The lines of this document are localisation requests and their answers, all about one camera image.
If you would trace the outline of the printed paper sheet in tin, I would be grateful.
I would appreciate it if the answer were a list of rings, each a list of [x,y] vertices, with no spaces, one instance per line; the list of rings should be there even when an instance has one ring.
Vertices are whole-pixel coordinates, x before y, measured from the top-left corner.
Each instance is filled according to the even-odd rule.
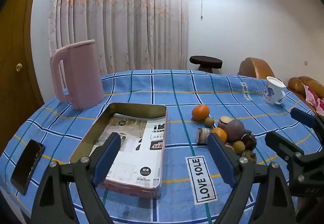
[[[165,115],[150,119],[113,115],[91,150],[103,145],[111,133],[120,135],[121,147],[106,180],[156,188],[161,178],[165,122]]]

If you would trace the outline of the pink metal tin box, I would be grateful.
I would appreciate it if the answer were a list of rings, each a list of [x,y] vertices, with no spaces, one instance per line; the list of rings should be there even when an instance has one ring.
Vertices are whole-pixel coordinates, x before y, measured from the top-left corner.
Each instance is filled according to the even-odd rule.
[[[117,193],[156,199],[161,194],[167,127],[164,105],[111,103],[93,123],[69,161],[90,156],[112,133],[120,149],[99,186]]]

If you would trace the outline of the green kiwi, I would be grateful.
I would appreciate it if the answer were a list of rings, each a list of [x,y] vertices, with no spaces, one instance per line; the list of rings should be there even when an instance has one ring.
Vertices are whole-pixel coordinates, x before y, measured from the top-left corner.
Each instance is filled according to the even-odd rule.
[[[204,124],[206,127],[213,127],[214,123],[215,123],[215,120],[210,116],[206,117],[204,120]]]
[[[237,142],[234,142],[232,148],[234,149],[236,154],[242,155],[245,151],[245,144],[239,140]]]

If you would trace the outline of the dark round stool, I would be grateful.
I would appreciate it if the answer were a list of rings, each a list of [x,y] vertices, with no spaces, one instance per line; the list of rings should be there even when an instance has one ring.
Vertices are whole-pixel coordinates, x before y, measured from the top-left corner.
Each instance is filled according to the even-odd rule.
[[[208,73],[212,73],[214,69],[221,69],[223,64],[222,60],[208,56],[191,56],[189,61],[194,65],[199,65],[199,71]]]

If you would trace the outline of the pink floral cloth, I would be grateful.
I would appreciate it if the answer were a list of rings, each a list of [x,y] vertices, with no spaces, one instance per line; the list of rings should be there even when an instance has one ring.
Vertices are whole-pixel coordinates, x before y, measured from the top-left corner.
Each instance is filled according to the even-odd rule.
[[[309,86],[304,85],[306,102],[312,105],[317,115],[324,116],[324,101]]]

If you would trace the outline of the brass door knob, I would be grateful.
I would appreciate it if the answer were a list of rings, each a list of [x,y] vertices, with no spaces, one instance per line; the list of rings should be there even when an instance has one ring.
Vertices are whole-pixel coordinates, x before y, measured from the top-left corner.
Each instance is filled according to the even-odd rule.
[[[22,70],[22,68],[23,68],[23,65],[21,63],[18,63],[16,65],[16,72],[20,72]]]

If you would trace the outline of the brown leather chair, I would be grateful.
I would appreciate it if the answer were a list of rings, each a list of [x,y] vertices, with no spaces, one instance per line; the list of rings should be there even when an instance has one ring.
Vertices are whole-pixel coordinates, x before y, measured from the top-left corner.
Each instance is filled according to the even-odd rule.
[[[266,61],[252,57],[245,58],[241,62],[238,74],[259,79],[266,79],[268,76],[275,77]]]

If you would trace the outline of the wooden door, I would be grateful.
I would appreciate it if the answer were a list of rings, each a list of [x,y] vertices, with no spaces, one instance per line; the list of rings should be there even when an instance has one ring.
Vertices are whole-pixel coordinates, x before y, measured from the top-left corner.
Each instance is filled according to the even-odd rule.
[[[6,0],[1,7],[1,150],[43,104],[31,52],[32,3]]]

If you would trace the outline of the pink floral curtain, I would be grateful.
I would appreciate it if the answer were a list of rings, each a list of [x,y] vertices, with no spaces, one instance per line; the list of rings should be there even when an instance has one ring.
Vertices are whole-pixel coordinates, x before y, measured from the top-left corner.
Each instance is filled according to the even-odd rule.
[[[95,40],[101,74],[186,69],[187,0],[50,0],[49,52]]]

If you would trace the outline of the brown leather sofa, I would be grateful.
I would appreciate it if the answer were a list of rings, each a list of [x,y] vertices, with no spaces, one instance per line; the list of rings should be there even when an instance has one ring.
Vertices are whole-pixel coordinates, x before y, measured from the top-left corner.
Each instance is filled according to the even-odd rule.
[[[309,86],[321,99],[323,99],[323,85],[307,76],[293,77],[288,82],[288,89],[316,114],[312,105],[306,102],[304,85]]]

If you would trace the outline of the white blue floral mug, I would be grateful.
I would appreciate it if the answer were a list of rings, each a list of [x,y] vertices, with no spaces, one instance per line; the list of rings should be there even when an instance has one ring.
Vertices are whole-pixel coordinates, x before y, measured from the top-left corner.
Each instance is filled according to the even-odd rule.
[[[266,86],[264,89],[264,100],[268,104],[282,104],[286,94],[285,94],[285,84],[279,79],[267,76],[266,77]]]

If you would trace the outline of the blue plaid tablecloth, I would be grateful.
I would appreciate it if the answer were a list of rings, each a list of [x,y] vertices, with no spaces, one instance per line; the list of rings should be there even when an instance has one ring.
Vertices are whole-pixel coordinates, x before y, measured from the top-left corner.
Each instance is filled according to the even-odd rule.
[[[118,223],[212,223],[220,214],[231,192],[204,146],[196,145],[199,125],[192,110],[207,105],[215,120],[229,116],[241,120],[257,139],[256,156],[260,164],[279,163],[284,174],[286,163],[265,144],[265,135],[276,131],[306,154],[322,149],[314,131],[293,120],[293,108],[309,108],[292,92],[281,105],[266,104],[265,81],[233,75],[207,74],[190,70],[139,70],[109,74],[102,78],[104,101],[83,111],[53,98],[32,114],[16,131],[1,155],[1,188],[26,215],[48,164],[61,164],[70,156],[94,121],[114,102],[158,104],[167,107],[167,126],[161,196],[157,200],[140,199],[98,189],[108,214]],[[28,141],[45,145],[25,194],[11,184],[11,175]],[[216,201],[194,203],[186,158],[203,156],[216,189]]]

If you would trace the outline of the black smartphone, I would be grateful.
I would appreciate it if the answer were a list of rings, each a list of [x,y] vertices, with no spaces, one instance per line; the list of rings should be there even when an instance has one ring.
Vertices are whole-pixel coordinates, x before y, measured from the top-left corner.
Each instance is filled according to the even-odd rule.
[[[11,183],[22,195],[26,194],[33,172],[44,151],[45,146],[42,143],[31,139],[16,163]]]

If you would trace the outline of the cut striped yam chunk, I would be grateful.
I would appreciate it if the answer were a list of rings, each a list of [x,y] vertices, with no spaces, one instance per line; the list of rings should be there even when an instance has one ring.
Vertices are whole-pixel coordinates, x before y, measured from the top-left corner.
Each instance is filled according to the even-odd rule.
[[[210,135],[210,133],[211,133],[211,129],[209,128],[199,128],[195,140],[196,144],[207,145],[208,136]]]

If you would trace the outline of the purple round turnip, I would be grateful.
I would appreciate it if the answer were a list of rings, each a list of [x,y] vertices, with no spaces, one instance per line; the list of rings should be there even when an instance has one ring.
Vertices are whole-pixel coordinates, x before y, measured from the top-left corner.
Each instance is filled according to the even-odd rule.
[[[236,142],[243,137],[246,129],[240,120],[232,120],[226,125],[225,132],[227,133],[228,142]]]

